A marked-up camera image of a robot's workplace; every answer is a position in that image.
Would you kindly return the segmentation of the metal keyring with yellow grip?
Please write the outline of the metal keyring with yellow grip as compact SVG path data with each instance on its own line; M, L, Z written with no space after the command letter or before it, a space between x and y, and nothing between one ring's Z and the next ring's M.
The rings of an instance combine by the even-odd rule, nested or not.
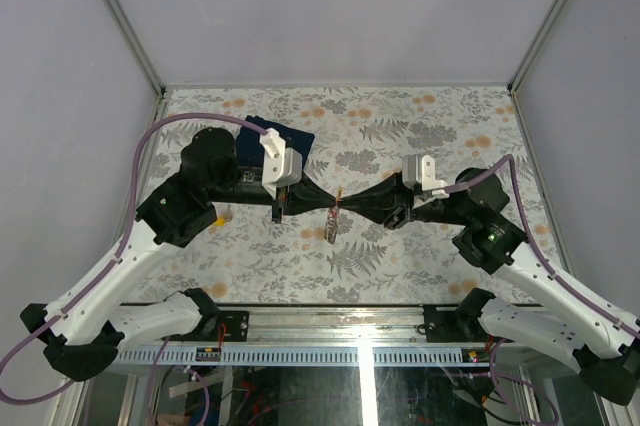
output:
M325 222L324 229L324 239L330 244L334 245L339 229L339 214L340 214L340 203L342 200L344 188L340 186L337 190L337 194L335 196L335 203L332 207L327 211L327 217Z

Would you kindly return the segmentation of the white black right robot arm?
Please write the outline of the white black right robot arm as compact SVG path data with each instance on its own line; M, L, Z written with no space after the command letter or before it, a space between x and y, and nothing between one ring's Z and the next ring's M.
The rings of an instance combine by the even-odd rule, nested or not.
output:
M452 240L460 256L545 311L526 311L475 288L454 311L458 333L467 340L486 334L532 348L569 367L604 399L629 405L639 388L638 317L551 264L528 227L503 215L509 197L494 172L468 168L443 193L418 205L421 196L393 176L339 205L390 230L412 221L460 226Z

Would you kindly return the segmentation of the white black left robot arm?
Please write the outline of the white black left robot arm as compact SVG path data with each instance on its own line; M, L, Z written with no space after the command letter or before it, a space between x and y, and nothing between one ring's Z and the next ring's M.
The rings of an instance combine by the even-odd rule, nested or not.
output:
M171 336L204 341L217 335L220 310L200 288L150 305L123 303L153 269L216 221L218 203L269 206L275 221L334 205L334 197L302 172L300 154L276 131L263 142L268 149L263 167L245 168L229 131L197 132L181 152L179 170L137 208L120 242L63 296L25 307L20 318L44 343L54 370L86 381L139 345Z

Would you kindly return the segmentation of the floral patterned table mat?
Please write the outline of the floral patterned table mat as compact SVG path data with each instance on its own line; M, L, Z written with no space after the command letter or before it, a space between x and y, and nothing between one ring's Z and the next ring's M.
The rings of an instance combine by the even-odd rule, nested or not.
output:
M511 97L505 87L334 87L178 89L166 92L161 117L209 112L259 116L315 135L307 175L330 193L361 192L401 169L406 155L431 155L439 178L487 167L506 154L499 176L518 185L526 216L550 260L553 229ZM476 287L517 303L527 296L468 265L452 244L457 228L413 222L389 231L343 211L334 245L324 239L326 212L273 224L265 207L229 207L233 220L211 225L155 269L131 294L156 302L199 287L220 302L453 304Z

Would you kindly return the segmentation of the dark navy folded cloth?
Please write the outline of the dark navy folded cloth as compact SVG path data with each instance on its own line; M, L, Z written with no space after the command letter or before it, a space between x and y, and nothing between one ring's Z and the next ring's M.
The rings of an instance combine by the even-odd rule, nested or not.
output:
M275 129L286 141L288 147L301 154L302 163L306 164L315 140L314 134L290 128L259 116L247 116L245 120L263 129ZM235 145L240 166L259 167L263 164L264 149L259 144L259 134L256 131L242 127L236 137Z

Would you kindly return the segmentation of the key with yellow tag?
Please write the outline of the key with yellow tag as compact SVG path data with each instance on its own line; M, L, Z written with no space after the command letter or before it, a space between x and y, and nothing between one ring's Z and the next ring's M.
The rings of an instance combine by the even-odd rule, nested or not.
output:
M219 212L213 225L216 227L222 227L230 223L232 220L233 220L233 212L229 207L227 207L223 211Z

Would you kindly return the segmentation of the aluminium front rail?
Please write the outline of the aluminium front rail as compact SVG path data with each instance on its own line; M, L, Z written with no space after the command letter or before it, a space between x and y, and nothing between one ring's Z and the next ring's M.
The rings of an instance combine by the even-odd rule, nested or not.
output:
M382 346L484 343L481 331L459 327L453 305L231 305L222 304L219 325L201 345L337 346L370 340Z

